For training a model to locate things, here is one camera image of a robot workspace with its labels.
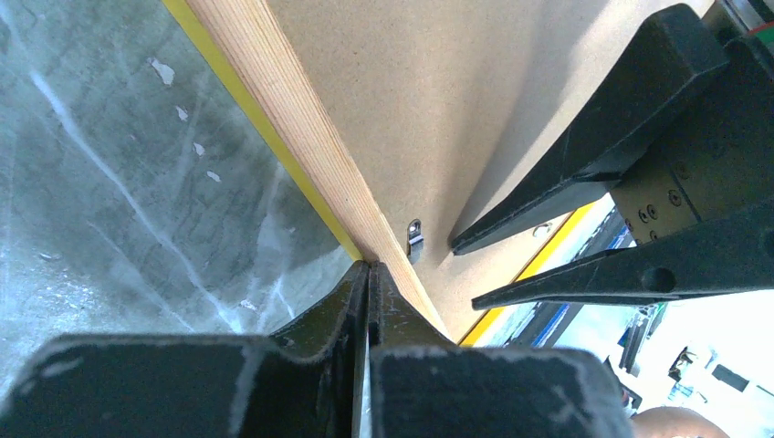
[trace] yellow tape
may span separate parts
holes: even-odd
[[[559,249],[559,246],[564,241],[564,239],[566,239],[570,233],[572,233],[572,230],[574,230],[575,227],[578,226],[581,220],[586,216],[586,214],[591,211],[593,206],[594,204],[590,203],[589,205],[583,206],[573,212],[567,218],[567,220],[564,221],[564,224],[561,225],[560,229],[557,230],[557,232],[548,240],[548,242],[543,245],[540,251],[534,257],[532,257],[532,260],[527,264],[527,266],[524,267],[524,269],[522,269],[522,271],[516,276],[516,278],[513,279],[513,281],[523,280],[530,276],[536,275],[540,268],[546,263],[546,261],[548,261],[549,257],[551,257],[551,255],[553,255],[553,253]],[[484,333],[486,333],[486,331],[489,330],[489,328],[492,327],[495,322],[497,322],[500,316],[502,316],[503,311],[505,311],[505,308],[492,308],[487,310],[481,319],[479,319],[477,323],[470,329],[467,335],[465,335],[462,341],[460,341],[460,345],[463,347],[473,347],[476,342],[478,342],[478,340],[484,336]]]
[[[269,149],[277,156],[279,162],[285,166],[285,170],[288,171],[290,178],[296,182],[298,188],[307,197],[309,203],[317,211],[319,217],[325,225],[328,226],[330,231],[339,240],[341,246],[352,257],[352,260],[361,260],[362,254],[352,242],[350,237],[344,231],[344,228],[336,219],[336,216],[328,207],[328,203],[322,198],[312,181],[309,180],[306,173],[301,169],[290,153],[288,147],[285,146],[285,142],[279,138],[279,135],[274,130],[271,122],[268,120],[266,113],[261,109],[260,105],[250,96],[250,93],[245,88],[245,85],[239,80],[236,72],[228,63],[220,49],[215,45],[215,42],[210,38],[207,29],[202,26],[199,19],[196,18],[194,11],[188,7],[185,0],[163,0],[164,5],[167,6],[170,13],[177,20],[180,27],[191,39],[193,45],[199,49],[202,53],[202,57],[210,65],[216,76],[223,82],[223,85],[231,93],[231,96],[239,105],[239,108],[247,115],[247,118],[256,127],[258,133],[261,134],[264,141],[266,141]]]

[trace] gray floor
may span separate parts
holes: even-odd
[[[158,0],[0,0],[0,398],[58,334],[268,333],[351,261]]]

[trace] bolt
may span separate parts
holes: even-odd
[[[675,175],[677,175],[677,178],[680,178],[681,180],[687,180],[691,177],[691,172],[688,171],[688,167],[685,166],[684,162],[676,162]]]
[[[679,207],[683,204],[683,197],[680,196],[680,193],[677,192],[677,190],[670,190],[668,192],[669,195],[669,202],[674,205],[675,207]]]

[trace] wooden board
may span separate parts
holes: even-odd
[[[448,237],[523,177],[669,0],[268,0],[453,339],[470,298],[541,247],[526,233],[451,257]],[[687,2],[702,15],[711,0]]]
[[[266,2],[187,3],[363,256],[386,263],[403,296],[446,333]]]

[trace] industrial machine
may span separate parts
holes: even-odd
[[[685,5],[649,17],[524,181],[452,244],[463,255],[610,192],[639,245],[502,287],[474,307],[648,306],[774,286],[768,22],[761,0],[721,1],[704,21]],[[590,354],[460,349],[400,296],[385,265],[363,262],[267,337],[55,339],[0,406],[0,431],[351,436],[364,395],[377,437],[632,434],[617,382]]]

